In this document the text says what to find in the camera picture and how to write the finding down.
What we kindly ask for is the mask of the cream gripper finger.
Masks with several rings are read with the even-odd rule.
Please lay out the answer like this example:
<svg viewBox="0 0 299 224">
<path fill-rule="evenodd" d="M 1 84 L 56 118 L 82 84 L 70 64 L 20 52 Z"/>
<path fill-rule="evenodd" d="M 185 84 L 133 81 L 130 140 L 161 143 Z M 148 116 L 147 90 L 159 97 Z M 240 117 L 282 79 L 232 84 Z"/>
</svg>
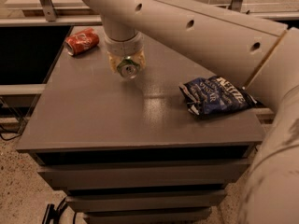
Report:
<svg viewBox="0 0 299 224">
<path fill-rule="evenodd" d="M 118 72 L 117 67 L 121 63 L 122 57 L 114 55 L 110 52 L 107 54 L 107 56 L 108 56 L 108 62 L 109 62 L 112 72 L 117 73 Z"/>
<path fill-rule="evenodd" d="M 140 50 L 133 55 L 132 60 L 135 63 L 136 72 L 139 73 L 146 67 L 146 58 L 144 50 Z"/>
</svg>

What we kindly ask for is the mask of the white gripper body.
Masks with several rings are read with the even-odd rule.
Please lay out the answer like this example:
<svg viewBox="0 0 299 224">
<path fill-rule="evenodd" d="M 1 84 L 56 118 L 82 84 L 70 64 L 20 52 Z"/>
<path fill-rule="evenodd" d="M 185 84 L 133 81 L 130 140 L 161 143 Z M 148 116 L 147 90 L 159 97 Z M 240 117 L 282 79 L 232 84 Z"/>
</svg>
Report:
<svg viewBox="0 0 299 224">
<path fill-rule="evenodd" d="M 131 56 L 143 49 L 143 35 L 137 33 L 133 38 L 125 41 L 116 41 L 105 35 L 105 44 L 107 51 L 112 55 Z"/>
</svg>

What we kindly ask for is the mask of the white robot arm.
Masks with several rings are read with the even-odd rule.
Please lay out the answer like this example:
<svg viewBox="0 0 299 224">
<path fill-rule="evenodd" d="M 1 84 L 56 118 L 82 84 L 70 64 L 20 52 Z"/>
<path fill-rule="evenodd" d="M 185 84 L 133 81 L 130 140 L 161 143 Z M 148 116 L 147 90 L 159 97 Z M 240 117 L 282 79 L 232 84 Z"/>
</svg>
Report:
<svg viewBox="0 0 299 224">
<path fill-rule="evenodd" d="M 275 112 L 238 224 L 299 224 L 299 30 L 192 0 L 82 1 L 101 16 L 112 55 L 135 54 L 147 35 Z"/>
</svg>

